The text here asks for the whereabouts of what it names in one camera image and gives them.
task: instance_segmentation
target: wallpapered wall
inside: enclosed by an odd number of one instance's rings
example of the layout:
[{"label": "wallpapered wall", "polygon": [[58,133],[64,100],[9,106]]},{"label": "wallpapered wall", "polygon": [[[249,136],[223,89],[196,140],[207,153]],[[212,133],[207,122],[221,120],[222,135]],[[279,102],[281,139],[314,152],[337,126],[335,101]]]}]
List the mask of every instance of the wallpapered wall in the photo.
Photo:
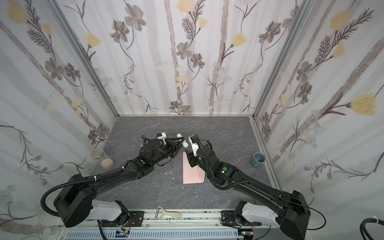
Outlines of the wallpapered wall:
[{"label": "wallpapered wall", "polygon": [[120,114],[251,114],[295,0],[58,0]]},{"label": "wallpapered wall", "polygon": [[383,1],[315,1],[257,116],[285,190],[327,218],[312,239],[361,239],[364,218],[384,219],[383,21]]},{"label": "wallpapered wall", "polygon": [[0,6],[0,238],[49,239],[41,196],[90,174],[114,117],[44,1]]}]

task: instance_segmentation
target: vegetable peeler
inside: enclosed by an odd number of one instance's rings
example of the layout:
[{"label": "vegetable peeler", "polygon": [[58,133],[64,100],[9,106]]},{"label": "vegetable peeler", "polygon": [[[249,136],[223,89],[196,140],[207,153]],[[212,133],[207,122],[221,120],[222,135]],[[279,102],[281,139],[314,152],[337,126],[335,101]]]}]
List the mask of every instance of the vegetable peeler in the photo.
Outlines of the vegetable peeler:
[{"label": "vegetable peeler", "polygon": [[175,218],[181,218],[183,215],[178,212],[167,212],[164,210],[163,207],[157,207],[155,219],[162,218],[164,215],[168,215]]}]

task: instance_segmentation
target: teal cup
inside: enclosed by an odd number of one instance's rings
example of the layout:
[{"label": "teal cup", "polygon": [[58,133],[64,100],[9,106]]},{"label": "teal cup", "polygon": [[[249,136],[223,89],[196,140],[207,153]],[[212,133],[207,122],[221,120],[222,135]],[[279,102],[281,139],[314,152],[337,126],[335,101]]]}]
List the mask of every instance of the teal cup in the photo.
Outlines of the teal cup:
[{"label": "teal cup", "polygon": [[262,167],[265,162],[265,156],[261,152],[255,152],[251,157],[251,164],[254,167]]}]

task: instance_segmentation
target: pink paper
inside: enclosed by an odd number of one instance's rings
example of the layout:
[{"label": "pink paper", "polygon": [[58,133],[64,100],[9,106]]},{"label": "pink paper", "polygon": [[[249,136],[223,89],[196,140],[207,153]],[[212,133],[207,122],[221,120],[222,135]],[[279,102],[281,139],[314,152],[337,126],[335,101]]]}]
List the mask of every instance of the pink paper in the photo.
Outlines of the pink paper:
[{"label": "pink paper", "polygon": [[188,162],[187,154],[183,152],[183,184],[204,182],[205,172],[199,167],[191,167]]}]

